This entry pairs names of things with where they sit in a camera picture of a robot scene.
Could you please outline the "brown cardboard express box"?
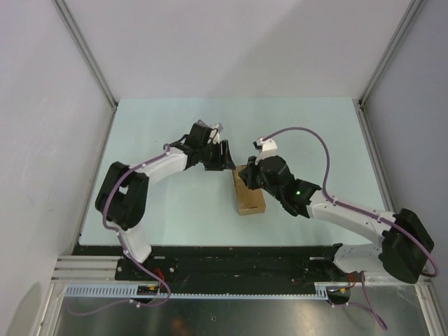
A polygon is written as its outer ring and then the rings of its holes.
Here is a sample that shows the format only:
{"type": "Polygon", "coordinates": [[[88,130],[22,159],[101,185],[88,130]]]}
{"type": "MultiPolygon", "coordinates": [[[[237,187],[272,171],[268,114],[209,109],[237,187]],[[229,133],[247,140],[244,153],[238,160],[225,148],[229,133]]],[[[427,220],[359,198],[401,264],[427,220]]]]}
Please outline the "brown cardboard express box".
{"type": "Polygon", "coordinates": [[[232,172],[238,214],[240,216],[263,214],[266,210],[266,204],[262,190],[248,189],[243,180],[239,177],[239,172],[245,167],[245,165],[239,165],[232,172]]]}

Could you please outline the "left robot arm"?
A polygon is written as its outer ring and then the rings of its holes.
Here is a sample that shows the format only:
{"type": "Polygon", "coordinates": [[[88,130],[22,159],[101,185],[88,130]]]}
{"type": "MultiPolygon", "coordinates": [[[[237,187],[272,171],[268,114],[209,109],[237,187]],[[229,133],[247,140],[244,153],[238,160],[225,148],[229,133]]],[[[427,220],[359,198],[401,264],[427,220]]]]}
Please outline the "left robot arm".
{"type": "Polygon", "coordinates": [[[138,279],[150,278],[155,263],[148,258],[151,245],[139,225],[146,210],[148,190],[172,174],[197,164],[206,171],[234,170],[228,141],[221,138],[220,123],[195,122],[179,140],[166,143],[162,154],[133,167],[114,162],[106,173],[95,200],[103,226],[115,232],[126,257],[132,260],[130,271],[138,279]]]}

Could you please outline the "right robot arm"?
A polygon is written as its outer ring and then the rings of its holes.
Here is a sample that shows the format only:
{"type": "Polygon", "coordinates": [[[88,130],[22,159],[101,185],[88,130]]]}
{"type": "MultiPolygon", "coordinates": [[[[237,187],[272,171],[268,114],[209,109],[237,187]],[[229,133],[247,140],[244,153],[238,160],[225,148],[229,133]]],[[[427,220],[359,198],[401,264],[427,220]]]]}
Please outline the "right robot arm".
{"type": "Polygon", "coordinates": [[[295,178],[278,155],[261,161],[251,156],[238,175],[248,189],[266,191],[290,215],[332,223],[369,241],[339,246],[323,263],[329,280],[339,281],[352,272],[386,271],[401,282],[415,284],[424,275],[434,242],[413,211],[362,209],[328,197],[321,186],[295,178]]]}

